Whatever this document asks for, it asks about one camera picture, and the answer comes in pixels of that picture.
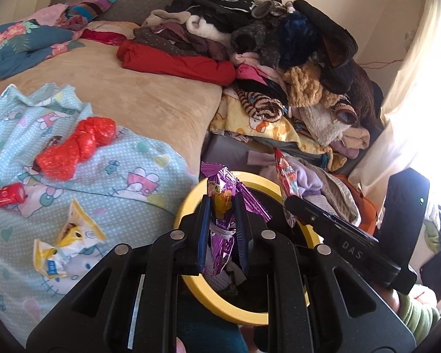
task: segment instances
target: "pink clothing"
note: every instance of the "pink clothing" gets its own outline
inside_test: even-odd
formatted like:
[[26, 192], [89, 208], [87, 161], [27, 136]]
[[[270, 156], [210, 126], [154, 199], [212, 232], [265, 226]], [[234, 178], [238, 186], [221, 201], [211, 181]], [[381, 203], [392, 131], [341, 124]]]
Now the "pink clothing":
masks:
[[243, 63], [236, 70], [235, 78], [252, 79], [254, 81], [260, 82], [261, 84], [266, 84], [265, 80], [261, 78], [260, 74], [266, 76], [265, 73], [263, 73], [261, 70], [255, 69], [253, 66]]
[[242, 64], [245, 64], [245, 65], [253, 66], [255, 69], [262, 71], [268, 76], [269, 79], [280, 85], [282, 90], [287, 94], [286, 84], [281, 78], [281, 75], [273, 68], [270, 68], [269, 66], [261, 65], [260, 56], [257, 53], [253, 53], [251, 51], [248, 51], [243, 54], [233, 53], [232, 56], [230, 57], [230, 60], [232, 61], [234, 66], [240, 66]]
[[39, 9], [31, 16], [25, 17], [18, 21], [36, 20], [39, 25], [54, 26], [57, 20], [59, 20], [62, 13], [67, 9], [65, 4], [51, 5], [46, 8]]

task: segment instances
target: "floral blanket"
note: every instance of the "floral blanket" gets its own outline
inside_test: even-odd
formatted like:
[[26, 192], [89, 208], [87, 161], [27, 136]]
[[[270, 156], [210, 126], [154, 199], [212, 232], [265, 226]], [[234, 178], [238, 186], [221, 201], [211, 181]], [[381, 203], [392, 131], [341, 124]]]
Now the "floral blanket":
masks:
[[75, 41], [81, 33], [41, 26], [36, 20], [0, 25], [0, 80], [21, 73], [58, 54], [85, 46]]

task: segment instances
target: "white curtain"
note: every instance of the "white curtain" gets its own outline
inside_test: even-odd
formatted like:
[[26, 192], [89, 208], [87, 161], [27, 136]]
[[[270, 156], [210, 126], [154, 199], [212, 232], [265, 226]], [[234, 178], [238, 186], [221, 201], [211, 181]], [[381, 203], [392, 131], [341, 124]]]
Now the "white curtain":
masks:
[[412, 167], [430, 179], [441, 202], [441, 0], [426, 0], [380, 118], [386, 127], [349, 180], [381, 208], [389, 177]]

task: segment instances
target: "purple foil wrapper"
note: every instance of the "purple foil wrapper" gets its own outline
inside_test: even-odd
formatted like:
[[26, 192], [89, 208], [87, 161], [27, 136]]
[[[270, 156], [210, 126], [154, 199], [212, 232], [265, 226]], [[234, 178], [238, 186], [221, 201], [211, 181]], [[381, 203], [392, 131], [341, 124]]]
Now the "purple foil wrapper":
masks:
[[[225, 166], [215, 163], [202, 163], [201, 172], [207, 177], [207, 194], [213, 203], [213, 224], [211, 226], [211, 248], [214, 262], [212, 276], [221, 273], [227, 264], [234, 246], [233, 232], [235, 216], [233, 215], [233, 198], [237, 192], [243, 193], [247, 211], [261, 215], [266, 222], [271, 217], [261, 203], [248, 191]], [[230, 191], [230, 204], [226, 202], [225, 192]]]

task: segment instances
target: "candy wrapper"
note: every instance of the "candy wrapper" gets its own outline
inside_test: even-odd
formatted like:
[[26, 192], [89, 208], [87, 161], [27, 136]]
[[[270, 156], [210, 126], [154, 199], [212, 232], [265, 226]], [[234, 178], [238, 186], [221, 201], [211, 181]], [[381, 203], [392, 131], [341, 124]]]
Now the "candy wrapper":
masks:
[[71, 258], [105, 239], [98, 225], [72, 199], [67, 223], [57, 236], [54, 246], [39, 239], [34, 240], [34, 268], [48, 279], [66, 276], [65, 265]]
[[266, 222], [271, 217], [261, 203], [248, 191], [225, 166], [202, 163], [201, 172], [207, 177], [207, 194], [211, 197], [213, 216], [211, 221], [211, 248], [214, 262], [212, 276], [221, 273], [234, 246], [235, 216], [233, 198], [243, 193], [247, 211], [261, 215]]
[[[301, 197], [299, 187], [297, 186], [297, 173], [291, 167], [289, 162], [284, 157], [279, 149], [275, 150], [276, 172], [278, 173], [279, 188], [281, 189], [281, 196], [283, 204], [287, 198], [296, 195]], [[284, 216], [287, 223], [292, 228], [296, 224], [296, 218], [288, 210], [283, 207]]]

